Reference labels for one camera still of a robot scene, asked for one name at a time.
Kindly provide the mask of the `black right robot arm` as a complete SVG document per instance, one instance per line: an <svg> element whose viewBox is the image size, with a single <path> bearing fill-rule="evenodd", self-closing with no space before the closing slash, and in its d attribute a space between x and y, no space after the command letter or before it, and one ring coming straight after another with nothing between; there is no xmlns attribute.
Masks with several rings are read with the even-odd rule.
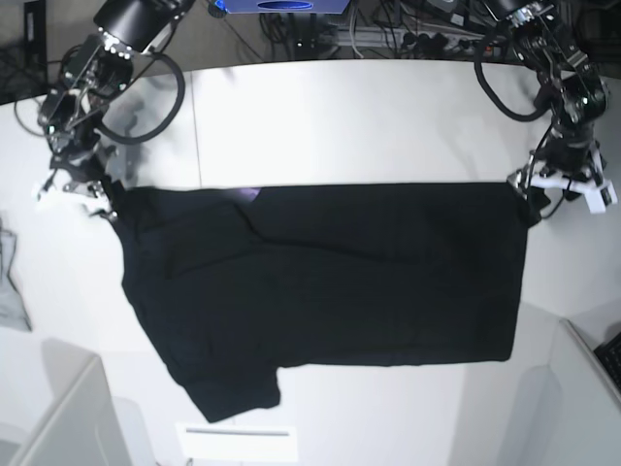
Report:
<svg viewBox="0 0 621 466"><path fill-rule="evenodd" d="M138 146L158 137L178 115L186 81L166 49L193 6L191 1L107 1L99 9L93 19L96 32L60 60L58 78L38 106L38 127L22 128L43 139L50 151L50 173L36 192L38 202L75 203L91 216L116 220L124 188L111 178L106 164L119 146ZM124 136L104 117L142 77L134 70L137 56L164 64L177 92L171 110L155 128Z"/></svg>

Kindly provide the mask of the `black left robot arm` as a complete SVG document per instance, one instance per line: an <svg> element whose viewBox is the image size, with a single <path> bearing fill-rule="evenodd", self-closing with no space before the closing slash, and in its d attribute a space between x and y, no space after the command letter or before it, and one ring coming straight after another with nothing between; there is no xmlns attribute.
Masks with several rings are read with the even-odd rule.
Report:
<svg viewBox="0 0 621 466"><path fill-rule="evenodd" d="M551 120L527 163L510 174L532 223L551 218L561 205L583 198L592 214L617 203L594 126L608 107L608 91L598 69L583 52L551 1L488 1L495 24L474 50L474 72L491 102L510 119ZM486 80L483 56L498 39L508 41L519 61L534 71L539 91L534 109L519 114L504 104Z"/></svg>

